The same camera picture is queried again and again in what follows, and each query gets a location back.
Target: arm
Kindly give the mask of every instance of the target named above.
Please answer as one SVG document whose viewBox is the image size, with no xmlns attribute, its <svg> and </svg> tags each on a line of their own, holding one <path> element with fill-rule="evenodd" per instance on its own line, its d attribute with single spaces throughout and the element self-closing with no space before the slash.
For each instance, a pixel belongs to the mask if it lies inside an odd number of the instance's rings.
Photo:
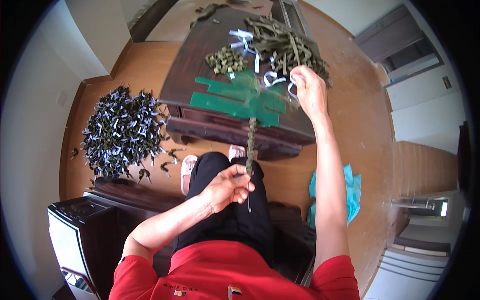
<svg viewBox="0 0 480 300">
<path fill-rule="evenodd" d="M 236 174 L 244 175 L 234 178 Z M 125 241 L 122 257 L 138 255 L 152 263 L 153 255 L 177 235 L 212 214 L 221 212 L 232 202 L 245 202 L 248 191 L 254 190 L 255 186 L 250 182 L 245 166 L 233 165 L 223 170 L 198 196 L 135 228 Z"/>
<path fill-rule="evenodd" d="M 312 121 L 317 140 L 315 271 L 330 258 L 350 255 L 347 189 L 340 152 L 327 113 L 325 81 L 306 66 L 297 67 L 291 73 L 296 77 L 297 96 L 303 111 Z"/>
</svg>

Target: red shirt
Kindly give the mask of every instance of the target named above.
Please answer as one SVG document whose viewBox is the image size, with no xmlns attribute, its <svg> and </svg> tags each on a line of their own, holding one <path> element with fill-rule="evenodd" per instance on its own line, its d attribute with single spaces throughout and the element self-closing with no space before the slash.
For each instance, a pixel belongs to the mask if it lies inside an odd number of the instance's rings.
<svg viewBox="0 0 480 300">
<path fill-rule="evenodd" d="M 324 262 L 310 287 L 272 270 L 254 249 L 212 240 L 179 250 L 167 277 L 157 278 L 143 257 L 127 256 L 113 277 L 110 299 L 360 299 L 350 257 Z"/>
</svg>

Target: pile of kelp knots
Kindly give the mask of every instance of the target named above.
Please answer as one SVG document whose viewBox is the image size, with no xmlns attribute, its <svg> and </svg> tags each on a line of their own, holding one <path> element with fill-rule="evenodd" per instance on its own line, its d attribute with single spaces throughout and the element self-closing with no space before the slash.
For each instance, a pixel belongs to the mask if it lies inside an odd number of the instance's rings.
<svg viewBox="0 0 480 300">
<path fill-rule="evenodd" d="M 96 114 L 88 119 L 88 128 L 81 143 L 85 158 L 94 175 L 129 175 L 127 166 L 139 166 L 141 161 L 165 152 L 160 142 L 168 140 L 160 134 L 165 117 L 158 108 L 160 103 L 151 93 L 141 91 L 130 98 L 128 87 L 119 86 L 102 96 L 94 108 Z"/>
<path fill-rule="evenodd" d="M 245 19 L 253 40 L 248 42 L 249 47 L 258 52 L 260 59 L 269 60 L 273 57 L 272 70 L 282 71 L 283 75 L 293 68 L 306 65 L 318 74 L 330 88 L 328 82 L 328 65 L 315 54 L 309 44 L 295 31 L 273 18 L 260 16 L 257 21 Z"/>
</svg>

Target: person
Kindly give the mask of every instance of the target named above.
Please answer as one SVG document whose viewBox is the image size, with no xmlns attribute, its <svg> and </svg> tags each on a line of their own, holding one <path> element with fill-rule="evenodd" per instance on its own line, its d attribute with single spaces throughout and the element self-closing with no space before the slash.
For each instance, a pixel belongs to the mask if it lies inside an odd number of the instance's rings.
<svg viewBox="0 0 480 300">
<path fill-rule="evenodd" d="M 348 249 L 345 177 L 327 114 L 325 82 L 306 66 L 291 73 L 317 141 L 317 242 L 310 287 L 270 267 L 273 227 L 258 163 L 250 177 L 246 158 L 229 162 L 221 153 L 207 153 L 193 168 L 186 201 L 144 221 L 128 236 L 110 299 L 360 298 Z M 153 255 L 172 240 L 170 272 L 158 278 Z"/>
</svg>

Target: white slipper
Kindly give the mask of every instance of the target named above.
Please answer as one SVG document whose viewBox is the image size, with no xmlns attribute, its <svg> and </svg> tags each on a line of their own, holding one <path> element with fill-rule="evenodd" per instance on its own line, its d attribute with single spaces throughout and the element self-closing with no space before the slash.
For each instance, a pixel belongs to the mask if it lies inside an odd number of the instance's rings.
<svg viewBox="0 0 480 300">
<path fill-rule="evenodd" d="M 228 151 L 228 160 L 232 162 L 232 159 L 236 157 L 245 157 L 247 153 L 245 152 L 245 147 L 237 146 L 237 145 L 230 145 L 230 149 Z"/>
<path fill-rule="evenodd" d="M 190 177 L 198 157 L 188 155 L 181 163 L 181 193 L 186 196 L 190 190 Z"/>
</svg>

